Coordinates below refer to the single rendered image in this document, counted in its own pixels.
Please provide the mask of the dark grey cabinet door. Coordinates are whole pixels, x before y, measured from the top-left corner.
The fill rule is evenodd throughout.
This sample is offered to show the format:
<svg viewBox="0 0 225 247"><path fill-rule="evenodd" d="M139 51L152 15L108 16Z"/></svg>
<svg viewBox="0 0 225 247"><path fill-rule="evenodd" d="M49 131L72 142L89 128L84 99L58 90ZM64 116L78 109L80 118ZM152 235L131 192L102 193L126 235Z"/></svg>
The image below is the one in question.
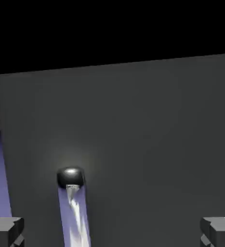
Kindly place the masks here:
<svg viewBox="0 0 225 247"><path fill-rule="evenodd" d="M92 247L199 247L225 217L225 54L0 75L26 247L63 247L56 173L85 172Z"/></svg>

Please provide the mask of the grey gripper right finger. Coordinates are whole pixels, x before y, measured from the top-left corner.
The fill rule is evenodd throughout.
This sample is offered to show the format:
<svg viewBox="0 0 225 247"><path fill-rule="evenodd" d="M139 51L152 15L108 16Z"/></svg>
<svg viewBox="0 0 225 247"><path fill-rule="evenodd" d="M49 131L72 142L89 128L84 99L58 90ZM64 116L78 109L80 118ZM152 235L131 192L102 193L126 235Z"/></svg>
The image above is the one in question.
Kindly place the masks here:
<svg viewBox="0 0 225 247"><path fill-rule="evenodd" d="M225 247L225 217L203 217L200 230L200 247Z"/></svg>

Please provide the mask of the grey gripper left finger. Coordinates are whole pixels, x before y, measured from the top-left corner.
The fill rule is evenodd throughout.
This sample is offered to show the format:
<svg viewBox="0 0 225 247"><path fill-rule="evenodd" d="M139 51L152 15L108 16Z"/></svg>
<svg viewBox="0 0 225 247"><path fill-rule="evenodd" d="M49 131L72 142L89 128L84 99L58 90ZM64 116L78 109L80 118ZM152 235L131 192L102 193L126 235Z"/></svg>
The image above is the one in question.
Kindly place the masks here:
<svg viewBox="0 0 225 247"><path fill-rule="evenodd" d="M25 247L25 221L20 217L0 217L0 247Z"/></svg>

